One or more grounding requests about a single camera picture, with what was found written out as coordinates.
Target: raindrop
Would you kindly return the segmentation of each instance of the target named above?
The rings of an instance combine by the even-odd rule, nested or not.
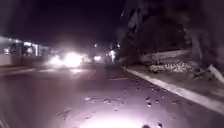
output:
[[[151,99],[150,97],[147,97],[147,98],[146,98],[146,102],[147,102],[147,103],[150,102],[150,99]]]
[[[176,101],[176,100],[173,100],[173,101],[172,101],[172,103],[173,103],[173,104],[176,104],[176,103],[177,103],[177,101]]]
[[[91,118],[90,116],[87,116],[85,119],[88,120],[88,119],[90,119],[90,118]]]
[[[142,128],[150,128],[148,125],[144,125],[142,126]]]
[[[106,103],[106,104],[110,104],[111,103],[111,101],[109,99],[105,99],[103,102]]]
[[[151,107],[151,106],[152,106],[152,104],[151,104],[151,103],[147,103],[147,105],[148,105],[148,107]]]
[[[189,106],[193,106],[193,104],[192,104],[191,102],[187,102],[187,104],[188,104]]]
[[[90,101],[91,98],[90,97],[85,97],[85,101]]]
[[[159,89],[159,88],[155,89],[155,92],[159,92],[159,91],[160,91],[160,89]]]
[[[162,128],[163,125],[161,123],[158,123],[157,128]]]

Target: headlight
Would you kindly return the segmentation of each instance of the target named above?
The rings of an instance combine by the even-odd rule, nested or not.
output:
[[[50,59],[48,62],[50,65],[59,67],[63,65],[63,62],[60,60],[59,56],[54,56],[53,58]]]
[[[82,56],[75,53],[68,53],[64,59],[64,65],[67,67],[78,67],[82,63]]]
[[[101,58],[101,56],[94,56],[93,59],[98,62],[98,61],[101,61],[102,58]]]

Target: lane line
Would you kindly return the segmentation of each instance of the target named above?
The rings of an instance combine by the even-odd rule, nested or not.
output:
[[[127,68],[123,68],[125,71],[138,76],[154,85],[157,85],[161,88],[164,88],[174,94],[177,94],[185,99],[191,100],[199,105],[204,106],[205,108],[209,109],[209,110],[213,110],[221,115],[224,116],[224,103],[220,102],[218,100],[212,99],[210,97],[201,95],[199,93],[187,90],[185,88],[181,88],[178,85],[174,85],[174,84],[169,84],[166,83],[164,81],[161,81],[159,79],[156,78],[151,78],[148,75],[145,75],[143,73],[137,72],[135,70],[132,69],[127,69]]]
[[[31,69],[23,69],[23,70],[18,70],[18,71],[11,71],[11,72],[0,73],[0,76],[23,74],[23,73],[32,72],[32,71],[35,71],[35,68],[31,68]]]

